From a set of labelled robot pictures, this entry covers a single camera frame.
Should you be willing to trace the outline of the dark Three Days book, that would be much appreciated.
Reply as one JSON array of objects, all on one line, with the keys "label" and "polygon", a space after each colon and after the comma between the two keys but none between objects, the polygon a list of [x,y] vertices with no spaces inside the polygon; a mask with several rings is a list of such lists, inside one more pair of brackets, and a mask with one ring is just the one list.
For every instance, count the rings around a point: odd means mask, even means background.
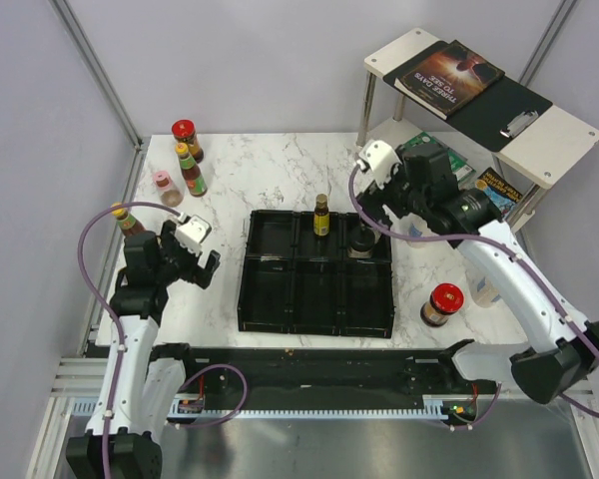
[{"label": "dark Three Days book", "polygon": [[454,40],[398,74],[393,86],[446,120],[504,75],[503,70]]}]

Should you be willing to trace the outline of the black-lid pepper shaker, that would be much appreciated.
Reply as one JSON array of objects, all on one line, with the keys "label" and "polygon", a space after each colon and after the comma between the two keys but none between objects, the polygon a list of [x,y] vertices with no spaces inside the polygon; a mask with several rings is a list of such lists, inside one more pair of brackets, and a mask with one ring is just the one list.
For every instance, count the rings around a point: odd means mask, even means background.
[{"label": "black-lid pepper shaker", "polygon": [[373,229],[360,223],[350,231],[347,240],[347,255],[351,258],[370,258],[376,244],[376,236]]}]

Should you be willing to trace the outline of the silver-lid salt jar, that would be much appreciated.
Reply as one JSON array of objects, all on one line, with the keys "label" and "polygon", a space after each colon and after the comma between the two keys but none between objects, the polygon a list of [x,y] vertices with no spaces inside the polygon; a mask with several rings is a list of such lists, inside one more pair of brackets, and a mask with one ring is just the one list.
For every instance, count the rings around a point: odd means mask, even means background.
[{"label": "silver-lid salt jar", "polygon": [[411,247],[414,248],[423,248],[428,245],[427,241],[419,241],[419,239],[435,236],[435,233],[427,226],[426,222],[421,222],[418,219],[411,221],[407,234],[412,238],[418,239],[418,241],[409,240],[407,242]]}]

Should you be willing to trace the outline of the black clipboard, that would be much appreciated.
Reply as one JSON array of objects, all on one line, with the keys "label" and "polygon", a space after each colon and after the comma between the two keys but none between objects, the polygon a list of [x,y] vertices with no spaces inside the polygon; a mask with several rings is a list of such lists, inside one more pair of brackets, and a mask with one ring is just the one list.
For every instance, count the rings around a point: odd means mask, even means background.
[{"label": "black clipboard", "polygon": [[[445,41],[435,42],[384,75],[383,82],[397,90],[393,86],[393,81],[398,74],[404,73],[408,67],[416,66],[428,55],[447,44],[449,43]],[[542,115],[552,105],[551,101],[504,75],[501,80],[491,85],[446,120],[437,117],[421,105],[419,106],[480,146],[491,152],[498,152],[512,141],[503,131],[515,118],[523,113],[534,112],[537,115]]]}]

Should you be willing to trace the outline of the aluminium corner frame post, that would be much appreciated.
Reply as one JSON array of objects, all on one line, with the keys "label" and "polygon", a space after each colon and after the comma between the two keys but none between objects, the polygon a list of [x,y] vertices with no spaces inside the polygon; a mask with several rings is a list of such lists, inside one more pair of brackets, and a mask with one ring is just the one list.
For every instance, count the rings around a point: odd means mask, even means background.
[{"label": "aluminium corner frame post", "polygon": [[111,108],[125,136],[136,152],[143,146],[143,139],[134,125],[127,109],[123,105],[109,75],[107,74],[96,50],[90,42],[81,22],[67,0],[50,0],[51,7],[57,13],[66,32],[71,38],[80,57],[99,88],[104,100]]}]

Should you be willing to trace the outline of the black six-compartment plastic tray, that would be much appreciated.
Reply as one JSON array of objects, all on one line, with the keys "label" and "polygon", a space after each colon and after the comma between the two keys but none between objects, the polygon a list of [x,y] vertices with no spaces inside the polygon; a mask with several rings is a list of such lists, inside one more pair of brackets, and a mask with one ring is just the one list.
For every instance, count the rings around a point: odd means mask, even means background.
[{"label": "black six-compartment plastic tray", "polygon": [[390,239],[370,258],[347,255],[354,213],[333,213],[329,234],[311,212],[256,210],[250,217],[237,305],[241,331],[389,339],[395,305]]}]

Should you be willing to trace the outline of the green paperback book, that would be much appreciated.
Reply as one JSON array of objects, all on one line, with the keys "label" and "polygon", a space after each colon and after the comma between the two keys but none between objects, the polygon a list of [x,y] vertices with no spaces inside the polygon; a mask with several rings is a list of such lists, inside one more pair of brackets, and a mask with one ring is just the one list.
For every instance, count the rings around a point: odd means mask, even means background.
[{"label": "green paperback book", "polygon": [[443,147],[448,153],[451,169],[455,174],[458,184],[461,188],[469,184],[476,174],[476,171],[467,163],[467,160],[462,155],[427,132],[419,133],[418,135],[409,139],[406,144],[410,147],[422,144],[436,144]]}]

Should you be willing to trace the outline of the yellow-cap sauce bottle tall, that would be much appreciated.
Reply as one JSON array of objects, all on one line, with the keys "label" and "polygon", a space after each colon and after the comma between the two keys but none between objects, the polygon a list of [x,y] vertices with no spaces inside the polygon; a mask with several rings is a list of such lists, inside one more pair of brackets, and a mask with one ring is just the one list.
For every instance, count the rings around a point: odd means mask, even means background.
[{"label": "yellow-cap sauce bottle tall", "polygon": [[176,143],[175,153],[178,156],[182,176],[189,193],[193,197],[202,197],[208,190],[202,172],[189,148],[184,143]]}]

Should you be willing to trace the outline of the red-lid sauce jar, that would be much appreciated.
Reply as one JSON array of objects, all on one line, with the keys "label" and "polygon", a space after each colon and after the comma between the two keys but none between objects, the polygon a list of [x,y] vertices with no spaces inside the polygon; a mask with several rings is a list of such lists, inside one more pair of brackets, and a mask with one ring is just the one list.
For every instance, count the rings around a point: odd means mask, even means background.
[{"label": "red-lid sauce jar", "polygon": [[462,290],[453,283],[441,283],[420,309],[422,321],[430,327],[441,327],[464,305]]},{"label": "red-lid sauce jar", "polygon": [[201,162],[204,159],[204,150],[199,143],[197,130],[192,120],[181,119],[176,121],[172,125],[171,131],[179,143],[187,145],[189,153],[197,162]]}]

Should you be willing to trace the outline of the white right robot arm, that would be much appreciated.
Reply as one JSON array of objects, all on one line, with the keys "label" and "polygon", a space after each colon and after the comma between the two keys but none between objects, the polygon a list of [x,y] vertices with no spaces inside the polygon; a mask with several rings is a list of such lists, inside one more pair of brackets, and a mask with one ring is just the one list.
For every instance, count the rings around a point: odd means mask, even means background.
[{"label": "white right robot arm", "polygon": [[350,195],[366,224],[393,237],[391,216],[423,219],[432,232],[427,240],[447,241],[478,268],[525,332],[524,343],[451,346],[450,359],[436,370],[444,390],[460,392],[472,380],[515,382],[547,404],[599,368],[599,320],[589,320],[550,283],[485,191],[459,187],[442,146],[370,141],[354,169],[372,175],[363,192]]}]

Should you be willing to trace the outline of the small yellow-label brown bottle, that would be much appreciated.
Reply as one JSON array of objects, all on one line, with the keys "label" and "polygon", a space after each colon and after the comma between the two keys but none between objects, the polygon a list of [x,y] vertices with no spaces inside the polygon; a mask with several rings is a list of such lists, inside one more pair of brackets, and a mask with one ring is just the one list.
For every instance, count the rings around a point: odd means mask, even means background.
[{"label": "small yellow-label brown bottle", "polygon": [[313,211],[313,232],[316,236],[324,238],[329,234],[329,209],[328,196],[318,194],[315,198]]}]

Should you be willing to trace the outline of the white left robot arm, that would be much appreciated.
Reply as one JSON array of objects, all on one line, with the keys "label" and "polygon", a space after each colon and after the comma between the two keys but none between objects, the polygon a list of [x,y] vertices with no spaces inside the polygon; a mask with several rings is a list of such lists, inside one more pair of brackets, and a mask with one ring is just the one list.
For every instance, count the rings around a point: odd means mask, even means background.
[{"label": "white left robot arm", "polygon": [[107,305],[117,319],[103,385],[85,432],[67,443],[66,459],[78,478],[158,478],[163,453],[160,439],[178,392],[199,381],[199,368],[167,349],[152,352],[167,288],[185,281],[207,288],[220,263],[213,250],[199,264],[211,226],[198,216],[181,214],[164,221],[160,233],[126,238],[125,265],[118,272]]}]

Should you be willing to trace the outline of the pink-lid spice shaker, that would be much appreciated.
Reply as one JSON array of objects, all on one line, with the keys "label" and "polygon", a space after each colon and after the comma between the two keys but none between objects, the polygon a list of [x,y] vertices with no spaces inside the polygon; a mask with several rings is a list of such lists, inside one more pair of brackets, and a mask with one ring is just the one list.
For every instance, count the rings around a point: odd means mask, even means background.
[{"label": "pink-lid spice shaker", "polygon": [[183,194],[175,185],[170,174],[166,171],[157,171],[153,173],[153,182],[157,188],[160,201],[163,205],[175,208],[184,199]]}]

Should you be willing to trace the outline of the yellow-cap sauce bottle front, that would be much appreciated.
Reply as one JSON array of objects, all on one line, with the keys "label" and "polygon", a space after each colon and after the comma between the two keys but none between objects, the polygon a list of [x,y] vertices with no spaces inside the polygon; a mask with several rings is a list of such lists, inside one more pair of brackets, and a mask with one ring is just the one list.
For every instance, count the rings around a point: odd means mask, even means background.
[{"label": "yellow-cap sauce bottle front", "polygon": [[115,209],[111,211],[111,215],[125,238],[141,234],[146,230],[129,208],[122,207],[121,203],[113,203],[113,207]]}]

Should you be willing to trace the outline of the white two-tier shelf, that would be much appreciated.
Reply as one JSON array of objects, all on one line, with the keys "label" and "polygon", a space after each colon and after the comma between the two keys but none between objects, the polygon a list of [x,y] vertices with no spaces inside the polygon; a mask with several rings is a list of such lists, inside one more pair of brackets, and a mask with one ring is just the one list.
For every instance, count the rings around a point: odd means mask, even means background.
[{"label": "white two-tier shelf", "polygon": [[[404,95],[399,96],[391,118],[373,129],[369,126],[375,84],[442,44],[434,35],[414,28],[364,59],[359,147],[369,140],[382,140],[396,148],[421,133],[402,118]],[[514,231],[534,216],[547,192],[599,142],[598,129],[508,77],[452,115],[446,124],[532,182],[507,217]]]}]

